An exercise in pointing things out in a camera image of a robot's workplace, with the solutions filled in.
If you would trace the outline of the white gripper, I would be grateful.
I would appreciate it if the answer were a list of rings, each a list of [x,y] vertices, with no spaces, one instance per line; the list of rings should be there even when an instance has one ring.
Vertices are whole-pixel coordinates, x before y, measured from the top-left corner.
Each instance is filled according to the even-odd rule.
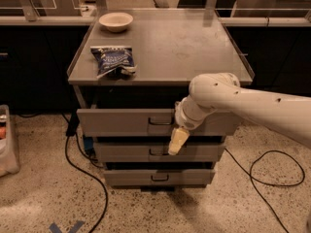
[[[175,103],[175,121],[178,128],[174,128],[168,146],[168,153],[176,155],[190,136],[189,131],[200,126],[205,118],[216,110],[199,106],[191,96]]]

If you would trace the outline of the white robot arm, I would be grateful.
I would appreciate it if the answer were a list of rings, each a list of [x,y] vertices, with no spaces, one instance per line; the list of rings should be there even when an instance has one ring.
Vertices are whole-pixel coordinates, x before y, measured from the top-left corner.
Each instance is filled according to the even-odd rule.
[[[189,95],[175,106],[168,153],[176,155],[206,117],[230,111],[248,121],[311,147],[311,98],[247,89],[230,73],[202,74],[190,81]]]

